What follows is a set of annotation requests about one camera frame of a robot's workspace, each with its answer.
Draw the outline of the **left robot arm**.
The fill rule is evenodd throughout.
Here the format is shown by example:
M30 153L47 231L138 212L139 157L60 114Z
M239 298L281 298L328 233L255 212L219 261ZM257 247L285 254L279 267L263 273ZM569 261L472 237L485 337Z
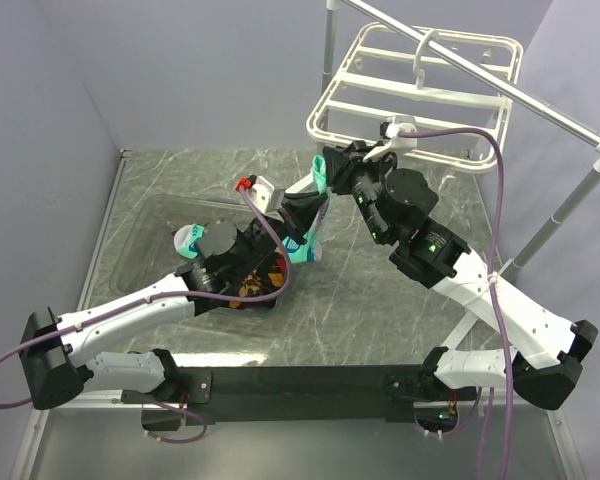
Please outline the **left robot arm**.
M82 393L109 389L169 401L184 381L168 351L118 354L111 346L216 308L271 303L289 287L284 241L305 242L327 195L285 194L276 217L270 217L251 190L240 192L254 214L248 226L206 225L194 244L195 258L154 284L90 310L56 315L45 307L29 316L18 357L34 408L49 410Z

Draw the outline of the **white clip sock hanger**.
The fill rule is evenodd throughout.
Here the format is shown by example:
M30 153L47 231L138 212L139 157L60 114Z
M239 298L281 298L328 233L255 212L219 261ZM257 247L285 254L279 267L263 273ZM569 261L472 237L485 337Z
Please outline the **white clip sock hanger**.
M379 22L364 25L309 113L305 128L315 142L346 146L380 138L385 122L418 132L454 135L412 140L405 155L472 174L496 169L488 141L473 127L505 143L513 102L482 84L428 46L419 46Z

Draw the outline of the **teal patterned sock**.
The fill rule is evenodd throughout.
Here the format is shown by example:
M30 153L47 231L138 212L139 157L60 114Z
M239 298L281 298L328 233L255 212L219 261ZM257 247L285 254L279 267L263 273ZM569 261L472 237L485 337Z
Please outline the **teal patterned sock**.
M206 233L207 228L201 224L187 224L173 234L173 245L176 253L191 260L198 256L196 242Z
M320 194L328 195L326 163L322 156L316 155L312 160L311 174L313 186ZM322 258L322 246L319 241L319 232L329 208L330 198L321 205L314 217L309 230L304 234L304 244L299 244L291 237L283 240L283 245L292 264L319 262Z

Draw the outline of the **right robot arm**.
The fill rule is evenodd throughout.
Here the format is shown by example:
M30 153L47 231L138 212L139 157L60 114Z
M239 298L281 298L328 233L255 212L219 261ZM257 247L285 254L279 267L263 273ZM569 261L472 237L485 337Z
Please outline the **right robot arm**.
M597 328L552 313L489 272L465 240L431 218L439 197L424 175L398 167L392 152L369 160L372 149L363 141L324 148L331 192L353 198L374 242L393 246L389 260L402 274L507 336L496 350L433 348L399 394L434 401L452 390L511 386L536 407L559 409L575 389Z

